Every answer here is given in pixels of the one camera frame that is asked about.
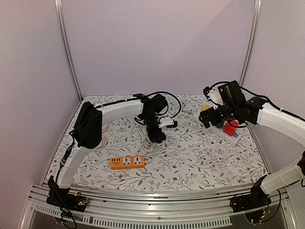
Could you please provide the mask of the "blue cube socket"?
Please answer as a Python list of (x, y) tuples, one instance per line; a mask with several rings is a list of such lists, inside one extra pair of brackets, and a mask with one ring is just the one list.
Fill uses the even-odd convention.
[(217, 124), (215, 127), (216, 127), (216, 128), (222, 128), (223, 125), (224, 125), (224, 122), (221, 122), (221, 123)]

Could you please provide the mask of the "yellow cube socket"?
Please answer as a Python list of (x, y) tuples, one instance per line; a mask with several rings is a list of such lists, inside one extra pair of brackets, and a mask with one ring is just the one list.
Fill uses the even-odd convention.
[(205, 106), (203, 106), (203, 107), (201, 108), (201, 112), (203, 112), (203, 111), (205, 111), (205, 110), (207, 110), (207, 109), (209, 109), (209, 108), (211, 108), (209, 105), (205, 105)]

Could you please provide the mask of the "red cube socket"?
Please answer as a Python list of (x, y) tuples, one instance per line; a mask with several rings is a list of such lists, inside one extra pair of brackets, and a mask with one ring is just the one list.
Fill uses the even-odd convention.
[(223, 132), (229, 136), (233, 136), (237, 130), (239, 123), (237, 121), (226, 122), (223, 128)]

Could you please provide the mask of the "white multicolour power strip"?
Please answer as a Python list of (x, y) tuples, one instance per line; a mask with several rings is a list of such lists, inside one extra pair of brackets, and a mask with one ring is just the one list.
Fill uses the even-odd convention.
[(238, 141), (241, 139), (242, 134), (236, 130), (236, 132), (232, 136), (229, 136), (227, 133), (224, 132), (224, 127), (226, 123), (227, 122), (225, 121), (223, 125), (219, 128), (211, 125), (208, 128), (208, 130), (218, 135), (219, 137), (221, 137), (223, 140), (227, 141), (231, 145), (235, 146), (238, 143)]

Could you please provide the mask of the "orange power strip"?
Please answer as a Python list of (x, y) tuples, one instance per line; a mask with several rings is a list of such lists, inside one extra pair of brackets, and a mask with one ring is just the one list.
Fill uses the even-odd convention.
[(112, 170), (145, 168), (144, 156), (113, 157), (110, 159)]

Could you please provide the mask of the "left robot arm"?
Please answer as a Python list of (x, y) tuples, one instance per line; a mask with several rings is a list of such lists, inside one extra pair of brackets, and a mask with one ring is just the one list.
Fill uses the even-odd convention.
[(157, 114), (168, 105), (164, 96), (157, 94), (149, 98), (144, 94), (135, 94), (132, 98), (93, 105), (85, 102), (78, 114), (74, 128), (70, 131), (72, 143), (66, 149), (59, 163), (56, 176), (50, 176), (48, 186), (56, 189), (52, 199), (60, 207), (67, 207), (71, 197), (63, 189), (69, 189), (72, 178), (84, 157), (91, 149), (96, 148), (102, 140), (102, 126), (114, 120), (128, 116), (136, 116), (143, 121), (148, 138), (153, 143), (165, 140), (165, 133), (160, 127)]

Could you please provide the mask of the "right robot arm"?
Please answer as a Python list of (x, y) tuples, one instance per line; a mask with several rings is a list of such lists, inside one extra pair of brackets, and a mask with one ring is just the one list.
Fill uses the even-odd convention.
[[(216, 126), (221, 122), (237, 121), (239, 127), (247, 123), (273, 129), (300, 145), (305, 144), (305, 120), (291, 112), (276, 106), (265, 95), (253, 94), (246, 100), (237, 81), (217, 82), (203, 89), (203, 94), (213, 106), (200, 112), (199, 121), (205, 128)], [(294, 184), (305, 178), (305, 158), (265, 176), (257, 182), (258, 189), (246, 198), (250, 208), (258, 207), (264, 202), (265, 195)]]

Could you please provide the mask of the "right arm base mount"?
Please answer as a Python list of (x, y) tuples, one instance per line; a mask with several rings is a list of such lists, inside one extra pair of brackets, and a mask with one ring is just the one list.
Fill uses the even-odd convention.
[(245, 219), (251, 224), (260, 224), (267, 214), (271, 212), (271, 198), (258, 191), (247, 195), (235, 195), (230, 199), (233, 212), (244, 212)]

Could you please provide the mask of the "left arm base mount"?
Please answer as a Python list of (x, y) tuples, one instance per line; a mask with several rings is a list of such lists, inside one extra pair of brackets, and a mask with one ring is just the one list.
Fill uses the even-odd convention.
[(70, 194), (69, 189), (52, 189), (49, 191), (46, 203), (78, 212), (84, 212), (90, 200), (81, 193)]

